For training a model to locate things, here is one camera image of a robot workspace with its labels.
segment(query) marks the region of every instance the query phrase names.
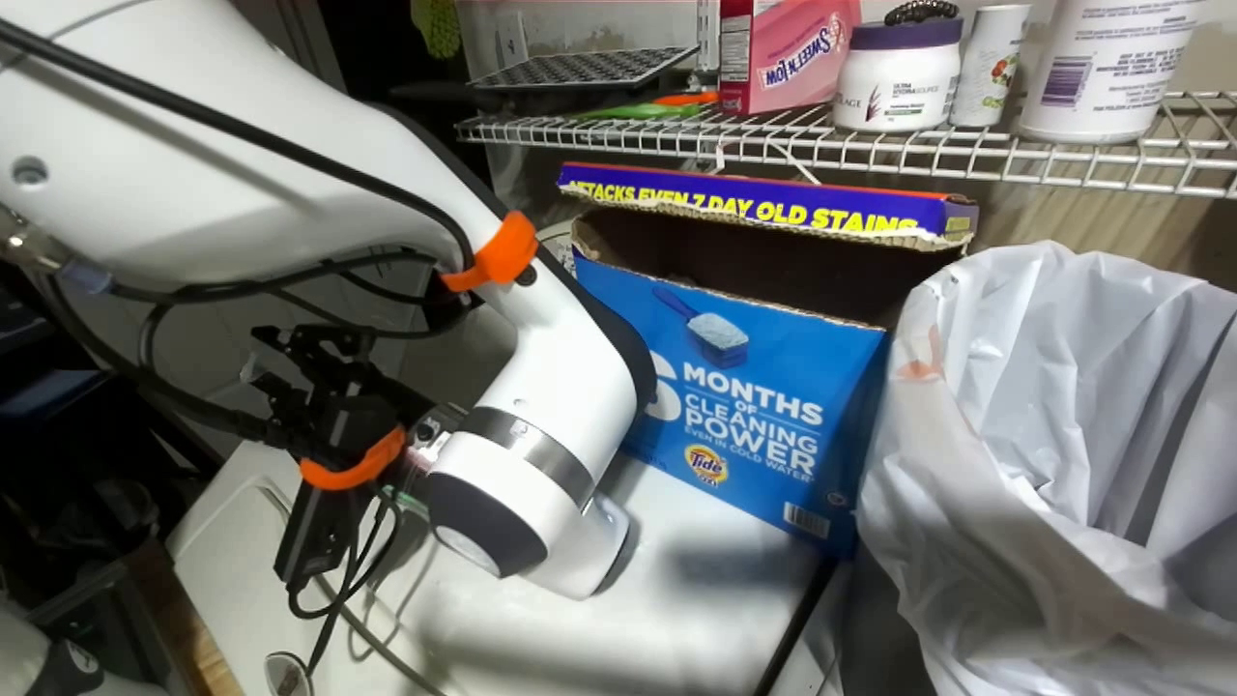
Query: orange tape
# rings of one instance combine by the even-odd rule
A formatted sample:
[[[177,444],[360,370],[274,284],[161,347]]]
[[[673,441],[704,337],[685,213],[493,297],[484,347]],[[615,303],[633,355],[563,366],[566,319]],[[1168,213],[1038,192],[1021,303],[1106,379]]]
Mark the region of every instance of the orange tape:
[[[454,271],[454,275],[439,275],[439,284],[452,293],[467,293],[476,285],[508,285],[537,256],[537,229],[524,213],[507,213],[503,229],[493,231],[493,241],[476,253],[476,263]]]
[[[362,484],[376,484],[407,453],[407,444],[408,436],[400,430],[390,430],[342,472],[332,472],[318,461],[301,461],[301,479],[318,491],[354,491]]]

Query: white table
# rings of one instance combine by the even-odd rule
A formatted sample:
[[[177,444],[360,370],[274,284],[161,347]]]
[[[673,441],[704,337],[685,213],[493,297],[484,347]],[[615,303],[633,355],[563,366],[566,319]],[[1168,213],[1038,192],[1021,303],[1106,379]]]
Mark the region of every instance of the white table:
[[[815,548],[645,466],[619,466],[609,494],[639,517],[624,571],[572,604],[524,580],[418,548],[350,613],[385,658],[340,622],[318,693],[755,693],[785,638]],[[177,577],[244,693],[265,693],[274,651],[310,655],[318,622],[284,613],[274,548],[298,486],[284,453],[240,444],[171,538]]]

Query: white wire shelf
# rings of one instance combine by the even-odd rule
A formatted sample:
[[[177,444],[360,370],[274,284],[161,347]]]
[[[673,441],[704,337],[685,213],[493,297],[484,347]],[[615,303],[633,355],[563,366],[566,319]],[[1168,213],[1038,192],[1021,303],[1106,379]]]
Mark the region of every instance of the white wire shelf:
[[[463,145],[1229,200],[1237,196],[1234,131],[1237,94],[1172,94],[1145,141],[1111,146],[1037,145],[1007,131],[961,127],[869,136],[834,127],[825,107],[756,120],[707,113],[680,120],[476,115],[458,125]]]

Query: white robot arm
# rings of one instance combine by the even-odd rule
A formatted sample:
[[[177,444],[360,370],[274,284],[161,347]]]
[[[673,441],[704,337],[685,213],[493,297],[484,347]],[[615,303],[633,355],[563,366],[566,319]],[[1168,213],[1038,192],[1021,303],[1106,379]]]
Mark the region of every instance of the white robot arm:
[[[233,3],[0,0],[0,207],[45,235],[29,244],[135,285],[265,280],[378,244],[431,256],[452,284],[480,275],[519,347],[431,448],[436,538],[497,577],[566,595],[601,583],[624,526],[596,484],[645,388],[639,337],[533,256],[520,216],[407,125],[298,69]]]

